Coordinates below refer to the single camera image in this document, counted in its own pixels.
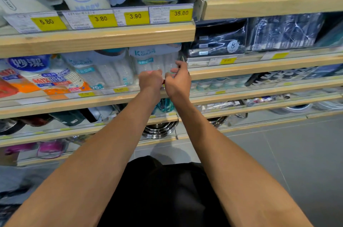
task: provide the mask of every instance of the person's left hand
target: person's left hand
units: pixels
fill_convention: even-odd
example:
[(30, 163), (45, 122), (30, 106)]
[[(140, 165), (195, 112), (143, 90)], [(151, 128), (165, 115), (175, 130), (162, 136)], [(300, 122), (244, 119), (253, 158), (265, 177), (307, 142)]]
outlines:
[(141, 91), (151, 91), (156, 104), (161, 99), (161, 86), (163, 83), (162, 70), (141, 72), (138, 76)]

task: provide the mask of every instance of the forearm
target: forearm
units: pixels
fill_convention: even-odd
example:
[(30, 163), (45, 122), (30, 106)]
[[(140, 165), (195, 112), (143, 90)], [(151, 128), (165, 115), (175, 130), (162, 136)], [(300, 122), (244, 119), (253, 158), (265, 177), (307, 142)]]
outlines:
[(142, 91), (23, 203), (6, 227), (96, 226), (155, 106)]
[(236, 227), (311, 226), (257, 161), (215, 129), (188, 100), (176, 103), (211, 185)]

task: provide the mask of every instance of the hand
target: hand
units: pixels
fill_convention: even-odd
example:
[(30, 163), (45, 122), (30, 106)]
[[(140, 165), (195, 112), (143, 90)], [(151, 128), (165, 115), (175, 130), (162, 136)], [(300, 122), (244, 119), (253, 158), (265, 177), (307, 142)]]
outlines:
[(162, 70), (141, 72), (138, 79), (141, 91), (150, 91), (155, 105), (158, 104), (161, 99), (160, 90), (163, 83)]
[(166, 73), (165, 88), (166, 92), (175, 104), (178, 100), (189, 99), (192, 79), (187, 69), (187, 63), (176, 61), (180, 68), (173, 68), (170, 71), (177, 73), (174, 76), (171, 73)]

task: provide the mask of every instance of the gray tile floor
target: gray tile floor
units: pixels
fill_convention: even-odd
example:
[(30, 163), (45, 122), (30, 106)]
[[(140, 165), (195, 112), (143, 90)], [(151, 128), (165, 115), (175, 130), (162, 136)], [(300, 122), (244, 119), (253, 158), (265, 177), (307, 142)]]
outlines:
[[(324, 117), (232, 132), (228, 136), (281, 183), (315, 227), (342, 227), (342, 125), (343, 116)], [(199, 162), (189, 139), (137, 147), (131, 160), (146, 155), (163, 164)], [(26, 170), (18, 169), (15, 174), (23, 178), (39, 173), (39, 184), (53, 168)], [(8, 175), (8, 168), (0, 167), (0, 176), (0, 191), (17, 184), (16, 177)]]

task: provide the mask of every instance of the round white sticker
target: round white sticker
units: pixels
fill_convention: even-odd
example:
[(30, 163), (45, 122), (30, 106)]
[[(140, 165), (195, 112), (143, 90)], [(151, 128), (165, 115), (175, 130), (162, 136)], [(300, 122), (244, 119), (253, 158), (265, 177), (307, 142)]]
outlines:
[(230, 43), (227, 44), (227, 51), (229, 53), (234, 53), (237, 51), (239, 47), (239, 43), (237, 40), (232, 40)]

